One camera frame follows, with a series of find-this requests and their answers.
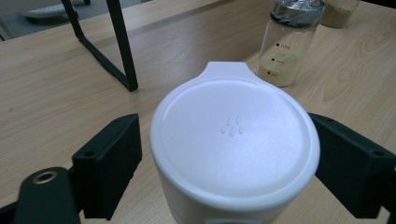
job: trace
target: black bracket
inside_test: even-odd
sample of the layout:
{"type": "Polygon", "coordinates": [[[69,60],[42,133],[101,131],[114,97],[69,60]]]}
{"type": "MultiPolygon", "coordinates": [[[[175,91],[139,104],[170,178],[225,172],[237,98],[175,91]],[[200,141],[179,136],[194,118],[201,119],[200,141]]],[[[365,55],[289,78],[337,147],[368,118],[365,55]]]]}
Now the black bracket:
{"type": "Polygon", "coordinates": [[[64,9],[73,26],[73,30],[79,42],[81,42],[87,50],[95,57],[95,59],[107,70],[107,72],[115,77],[128,91],[137,90],[136,71],[134,70],[134,59],[132,58],[131,47],[129,45],[128,35],[125,28],[120,0],[106,0],[111,21],[113,23],[114,32],[120,49],[123,68],[125,75],[112,63],[101,51],[99,51],[82,32],[78,22],[78,14],[73,9],[70,0],[62,0],[64,9]]]}
{"type": "Polygon", "coordinates": [[[18,201],[0,209],[0,223],[79,223],[110,220],[142,160],[137,115],[111,121],[72,157],[69,170],[51,167],[28,176],[18,201]]]}
{"type": "Polygon", "coordinates": [[[320,139],[317,178],[356,218],[396,215],[396,156],[345,125],[310,114],[320,139]]]}

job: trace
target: table surface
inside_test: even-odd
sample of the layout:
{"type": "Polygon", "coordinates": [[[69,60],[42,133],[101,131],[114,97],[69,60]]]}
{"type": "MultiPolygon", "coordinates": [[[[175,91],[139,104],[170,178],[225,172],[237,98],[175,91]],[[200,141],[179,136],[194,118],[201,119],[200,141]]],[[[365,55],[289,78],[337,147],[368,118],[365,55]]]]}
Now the table surface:
{"type": "MultiPolygon", "coordinates": [[[[0,43],[0,206],[22,180],[71,156],[111,120],[140,117],[143,160],[113,223],[176,223],[149,146],[161,99],[210,61],[256,69],[270,0],[162,0],[123,10],[139,89],[128,92],[74,37],[70,24],[0,43]]],[[[122,69],[108,15],[81,22],[122,69]]],[[[396,10],[361,2],[347,28],[319,26],[296,81],[283,90],[308,112],[336,119],[396,153],[396,10]]],[[[276,223],[386,223],[356,219],[314,178],[276,223]]],[[[82,219],[83,223],[105,223],[82,219]]]]}

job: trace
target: white plastic container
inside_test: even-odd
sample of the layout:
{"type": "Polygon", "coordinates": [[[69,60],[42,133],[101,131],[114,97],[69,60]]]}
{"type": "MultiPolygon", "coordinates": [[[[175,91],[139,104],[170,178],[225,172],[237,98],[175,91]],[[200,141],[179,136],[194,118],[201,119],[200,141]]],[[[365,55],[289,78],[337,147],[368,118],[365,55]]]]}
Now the white plastic container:
{"type": "Polygon", "coordinates": [[[154,113],[150,143],[179,224],[270,223],[319,160],[308,114],[244,63],[209,63],[171,91],[154,113]]]}

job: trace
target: granular substance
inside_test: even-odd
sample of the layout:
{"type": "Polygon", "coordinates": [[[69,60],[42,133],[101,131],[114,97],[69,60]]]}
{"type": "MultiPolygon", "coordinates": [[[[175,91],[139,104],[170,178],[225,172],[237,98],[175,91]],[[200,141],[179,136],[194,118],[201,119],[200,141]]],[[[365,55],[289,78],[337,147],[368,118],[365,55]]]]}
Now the granular substance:
{"type": "Polygon", "coordinates": [[[331,28],[343,28],[351,15],[351,11],[327,3],[320,23],[331,28]]]}
{"type": "Polygon", "coordinates": [[[264,55],[260,58],[257,76],[275,86],[286,87],[293,82],[301,63],[294,53],[264,55]]]}

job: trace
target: white lid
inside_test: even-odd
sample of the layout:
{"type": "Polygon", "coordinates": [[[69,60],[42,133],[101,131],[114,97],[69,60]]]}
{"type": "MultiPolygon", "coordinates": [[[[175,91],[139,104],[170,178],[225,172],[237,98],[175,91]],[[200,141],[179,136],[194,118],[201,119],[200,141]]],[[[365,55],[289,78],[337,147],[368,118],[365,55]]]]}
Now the white lid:
{"type": "Polygon", "coordinates": [[[209,63],[155,111],[151,150],[199,202],[247,211],[294,198],[318,167],[318,134],[301,106],[244,63],[209,63]]]}

